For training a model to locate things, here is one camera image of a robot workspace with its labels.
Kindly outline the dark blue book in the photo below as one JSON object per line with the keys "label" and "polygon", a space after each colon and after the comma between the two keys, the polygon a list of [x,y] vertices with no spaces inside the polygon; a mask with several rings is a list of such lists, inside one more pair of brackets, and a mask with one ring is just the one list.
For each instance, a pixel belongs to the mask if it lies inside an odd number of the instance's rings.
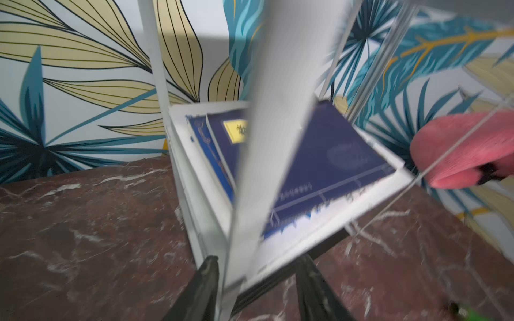
{"label": "dark blue book", "polygon": [[[186,117],[207,164],[234,200],[240,146],[247,122],[242,109]],[[289,174],[278,192],[263,236],[395,173],[327,100],[314,109]]]}

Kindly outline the white two-tier bookshelf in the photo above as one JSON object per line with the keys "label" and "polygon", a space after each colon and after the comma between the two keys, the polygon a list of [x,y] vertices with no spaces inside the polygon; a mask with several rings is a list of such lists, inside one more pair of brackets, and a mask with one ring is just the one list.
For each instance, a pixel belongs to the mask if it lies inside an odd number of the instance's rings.
{"label": "white two-tier bookshelf", "polygon": [[[314,81],[322,54],[329,49],[334,36],[317,36],[325,26],[337,27],[343,14],[357,13],[356,1],[271,1],[264,13],[271,27],[264,31],[264,44],[257,50],[257,74],[250,99],[249,141],[243,148],[236,204],[222,214],[219,227],[222,245],[222,277],[214,292],[214,320],[229,320],[242,286],[250,283],[250,265],[257,258],[259,239],[266,218],[271,213],[274,197],[285,180],[290,164],[303,138],[303,125],[308,123],[315,106],[312,96]],[[513,25],[513,1],[403,1],[398,23],[392,32],[408,27],[415,14],[415,5],[464,13],[466,16]],[[163,116],[167,138],[171,144],[174,127],[164,64],[161,56],[159,28],[153,1],[138,1],[143,29],[149,44],[151,68]],[[303,25],[292,15],[311,18]]]}

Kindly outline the white papers under book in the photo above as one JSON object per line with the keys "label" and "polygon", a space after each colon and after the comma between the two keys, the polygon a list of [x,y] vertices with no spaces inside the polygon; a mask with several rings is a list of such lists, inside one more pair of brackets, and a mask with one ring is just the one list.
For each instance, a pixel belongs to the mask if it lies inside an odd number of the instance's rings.
{"label": "white papers under book", "polygon": [[[174,105],[169,107],[169,143],[174,149],[173,157],[182,183],[184,198],[180,205],[184,214],[189,214],[200,236],[200,250],[194,251],[195,259],[212,255],[216,250],[226,253],[226,238],[231,219],[230,202],[219,183],[207,168],[203,153],[191,139],[192,131],[188,116],[204,116],[209,112],[225,112],[245,108],[245,102],[217,102]],[[264,239],[250,264],[245,288],[249,288],[269,277],[294,258],[310,250],[330,235],[357,219],[382,201],[403,190],[413,179],[404,162],[375,138],[363,130],[360,136],[395,171],[373,185],[368,185],[343,199],[332,202],[309,216],[300,217],[293,224]]]}

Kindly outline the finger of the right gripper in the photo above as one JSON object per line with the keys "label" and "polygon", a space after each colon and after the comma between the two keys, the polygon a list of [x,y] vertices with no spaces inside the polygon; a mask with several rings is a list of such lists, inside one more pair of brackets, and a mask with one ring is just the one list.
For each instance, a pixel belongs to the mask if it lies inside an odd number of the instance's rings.
{"label": "finger of the right gripper", "polygon": [[502,181],[506,178],[504,175],[498,175],[498,167],[495,163],[486,163],[477,167],[477,170],[480,172],[481,176],[477,182],[478,185],[486,184],[490,181]]}

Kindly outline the right aluminium corner post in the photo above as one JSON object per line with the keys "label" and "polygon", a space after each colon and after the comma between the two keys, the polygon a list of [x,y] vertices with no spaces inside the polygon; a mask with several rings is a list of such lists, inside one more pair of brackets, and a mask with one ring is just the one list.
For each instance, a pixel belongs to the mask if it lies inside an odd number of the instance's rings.
{"label": "right aluminium corner post", "polygon": [[373,93],[373,89],[378,83],[381,75],[385,72],[389,61],[394,56],[395,51],[408,31],[411,21],[417,16],[418,11],[418,5],[412,5],[409,3],[402,4],[395,22],[392,24],[389,33],[385,37],[376,57],[373,59],[373,62],[352,101],[347,113],[347,120],[350,123],[354,123],[356,121],[361,110],[366,106],[369,97]]}

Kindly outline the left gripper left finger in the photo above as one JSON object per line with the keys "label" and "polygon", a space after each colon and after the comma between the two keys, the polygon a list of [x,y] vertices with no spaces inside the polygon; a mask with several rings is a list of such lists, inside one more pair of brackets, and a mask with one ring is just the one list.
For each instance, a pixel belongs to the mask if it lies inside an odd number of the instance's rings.
{"label": "left gripper left finger", "polygon": [[208,256],[162,321],[214,320],[219,284],[218,257]]}

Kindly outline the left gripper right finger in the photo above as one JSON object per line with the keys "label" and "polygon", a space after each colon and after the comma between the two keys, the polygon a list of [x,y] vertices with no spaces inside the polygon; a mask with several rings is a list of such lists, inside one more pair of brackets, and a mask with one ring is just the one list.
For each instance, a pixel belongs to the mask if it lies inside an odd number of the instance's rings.
{"label": "left gripper right finger", "polygon": [[295,278],[301,320],[356,320],[339,301],[308,254],[297,258]]}

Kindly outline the pink fluffy cloth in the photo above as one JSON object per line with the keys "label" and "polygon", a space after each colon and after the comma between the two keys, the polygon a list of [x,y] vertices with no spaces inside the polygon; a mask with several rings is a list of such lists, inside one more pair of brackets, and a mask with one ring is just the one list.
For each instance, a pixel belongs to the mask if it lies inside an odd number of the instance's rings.
{"label": "pink fluffy cloth", "polygon": [[[452,114],[431,120],[415,134],[410,155],[420,172],[447,152],[488,114]],[[513,176],[513,111],[500,110],[466,138],[424,176],[435,189],[464,189],[478,185],[477,167],[495,163],[498,175]]]}

